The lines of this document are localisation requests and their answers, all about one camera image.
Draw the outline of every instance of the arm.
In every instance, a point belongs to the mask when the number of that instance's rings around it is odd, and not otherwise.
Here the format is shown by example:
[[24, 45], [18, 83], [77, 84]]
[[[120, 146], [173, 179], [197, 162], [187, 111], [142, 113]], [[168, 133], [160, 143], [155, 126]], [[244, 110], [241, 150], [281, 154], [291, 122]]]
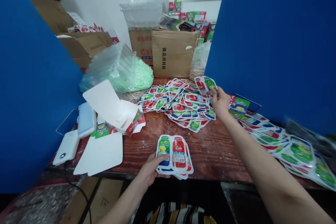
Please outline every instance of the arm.
[[334, 223], [298, 181], [231, 116], [230, 96], [220, 87], [218, 93], [212, 91], [216, 116], [230, 133], [273, 222]]
[[154, 154], [150, 155], [147, 162], [139, 171], [139, 174], [99, 224], [126, 224], [133, 215], [148, 187], [153, 184], [155, 178], [169, 177], [169, 175], [161, 175], [155, 171], [159, 163], [167, 159], [167, 156], [169, 155], [166, 154], [155, 158]]

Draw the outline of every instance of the hand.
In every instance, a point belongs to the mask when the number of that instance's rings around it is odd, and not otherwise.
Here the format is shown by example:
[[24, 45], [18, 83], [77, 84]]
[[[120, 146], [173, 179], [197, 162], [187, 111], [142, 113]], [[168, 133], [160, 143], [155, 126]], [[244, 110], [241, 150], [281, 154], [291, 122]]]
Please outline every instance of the hand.
[[151, 154], [146, 163], [143, 165], [141, 170], [139, 171], [139, 176], [143, 177], [145, 179], [145, 182], [148, 184], [148, 186], [152, 185], [154, 183], [154, 180], [156, 177], [165, 177], [169, 178], [170, 175], [163, 175], [158, 174], [156, 172], [156, 168], [158, 165], [163, 161], [166, 160], [169, 157], [169, 154], [161, 155], [159, 157], [155, 157], [155, 153]]
[[211, 89], [212, 91], [212, 107], [216, 113], [216, 116], [220, 120], [224, 120], [227, 116], [230, 116], [229, 105], [231, 103], [230, 95], [226, 94], [221, 87], [216, 89]]

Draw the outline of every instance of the wooden table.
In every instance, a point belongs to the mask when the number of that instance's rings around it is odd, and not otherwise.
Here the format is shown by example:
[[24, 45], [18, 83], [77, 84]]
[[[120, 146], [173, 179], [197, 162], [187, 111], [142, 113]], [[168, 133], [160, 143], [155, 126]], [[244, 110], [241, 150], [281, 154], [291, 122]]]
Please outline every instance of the wooden table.
[[[155, 78], [153, 85], [163, 85], [169, 80]], [[103, 176], [121, 175], [125, 179], [133, 178], [148, 156], [155, 152], [160, 135], [167, 134], [181, 135], [188, 143], [194, 165], [194, 173], [189, 177], [230, 183], [252, 183], [227, 129], [219, 120], [211, 120], [198, 133], [194, 133], [170, 121], [164, 113], [148, 112], [145, 113], [145, 119], [146, 126], [140, 133], [134, 133], [131, 137], [123, 136], [123, 161], [120, 165], [103, 172]], [[76, 167], [88, 140], [89, 137], [80, 140], [71, 167]], [[305, 187], [315, 186], [312, 181], [299, 177], [297, 179]]]

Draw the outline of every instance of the cable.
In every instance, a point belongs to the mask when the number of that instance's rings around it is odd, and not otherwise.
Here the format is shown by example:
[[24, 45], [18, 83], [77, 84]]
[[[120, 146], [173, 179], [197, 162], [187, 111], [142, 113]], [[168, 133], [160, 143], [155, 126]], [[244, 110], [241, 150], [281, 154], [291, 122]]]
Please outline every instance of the cable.
[[79, 186], [77, 186], [77, 185], [75, 185], [75, 184], [72, 184], [72, 183], [69, 181], [69, 179], [67, 178], [66, 170], [67, 170], [67, 167], [68, 167], [69, 163], [70, 163], [70, 160], [67, 160], [67, 161], [65, 161], [65, 163], [64, 163], [64, 178], [65, 178], [65, 180], [68, 182], [69, 185], [72, 185], [72, 186], [76, 187], [76, 188], [83, 194], [83, 196], [84, 196], [84, 198], [85, 198], [85, 200], [86, 200], [86, 205], [87, 205], [87, 207], [89, 207], [90, 224], [92, 224], [91, 207], [90, 207], [89, 200], [88, 200], [88, 198], [87, 198], [85, 192], [84, 192], [84, 191], [82, 190], [82, 188], [80, 188]]

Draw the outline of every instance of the person's left hand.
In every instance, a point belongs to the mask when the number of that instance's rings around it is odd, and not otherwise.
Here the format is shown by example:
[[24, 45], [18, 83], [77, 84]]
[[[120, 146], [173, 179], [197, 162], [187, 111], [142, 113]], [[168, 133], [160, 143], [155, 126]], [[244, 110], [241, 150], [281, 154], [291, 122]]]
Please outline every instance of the person's left hand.
[[145, 182], [148, 184], [148, 186], [154, 183], [154, 180], [156, 177], [164, 177], [164, 178], [170, 177], [170, 175], [158, 174], [156, 172], [156, 168], [158, 167], [158, 165], [163, 160], [166, 160], [168, 157], [169, 157], [169, 154], [161, 155], [156, 158], [155, 153], [151, 154], [148, 157], [148, 160], [146, 161], [146, 163], [143, 165], [143, 167], [139, 171], [139, 175], [145, 179]]

